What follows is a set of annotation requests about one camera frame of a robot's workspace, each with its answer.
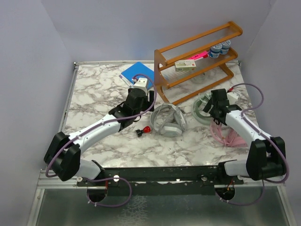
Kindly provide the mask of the mint green headphones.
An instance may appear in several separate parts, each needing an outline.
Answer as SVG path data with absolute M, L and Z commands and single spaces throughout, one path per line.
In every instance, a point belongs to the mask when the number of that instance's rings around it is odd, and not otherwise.
M 198 94 L 198 97 L 195 99 L 192 105 L 192 116 L 193 118 L 201 123 L 202 125 L 209 126 L 212 121 L 210 114 L 204 112 L 204 108 L 207 105 L 208 101 L 211 98 L 211 94 Z

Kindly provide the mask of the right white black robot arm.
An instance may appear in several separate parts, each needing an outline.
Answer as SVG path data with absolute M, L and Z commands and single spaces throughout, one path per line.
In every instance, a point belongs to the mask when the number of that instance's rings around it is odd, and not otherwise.
M 285 142 L 281 137 L 262 131 L 251 122 L 236 104 L 230 104 L 226 89 L 211 91 L 211 97 L 204 107 L 217 125 L 229 126 L 240 135 L 249 147 L 246 160 L 226 161 L 223 169 L 216 172 L 216 179 L 227 184 L 233 176 L 249 177 L 254 181 L 284 176 L 289 172 Z

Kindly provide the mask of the pink grey headphones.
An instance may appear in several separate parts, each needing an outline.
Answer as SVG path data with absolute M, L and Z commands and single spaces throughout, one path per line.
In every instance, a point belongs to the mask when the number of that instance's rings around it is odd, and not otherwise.
M 210 124 L 210 133 L 212 137 L 225 147 L 247 147 L 245 140 L 232 128 L 228 129 L 226 136 L 222 133 L 222 126 L 217 125 L 215 122 Z

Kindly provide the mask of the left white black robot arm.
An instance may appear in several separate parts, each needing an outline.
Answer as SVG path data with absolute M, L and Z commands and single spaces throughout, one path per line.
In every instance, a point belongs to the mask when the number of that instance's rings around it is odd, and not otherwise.
M 81 154 L 102 139 L 118 133 L 154 110 L 156 91 L 146 93 L 132 88 L 124 102 L 111 109 L 98 122 L 71 134 L 56 133 L 44 156 L 47 164 L 46 177 L 59 177 L 67 181 L 74 176 L 88 179 L 98 186 L 103 182 L 104 169 L 96 161 L 86 161 Z

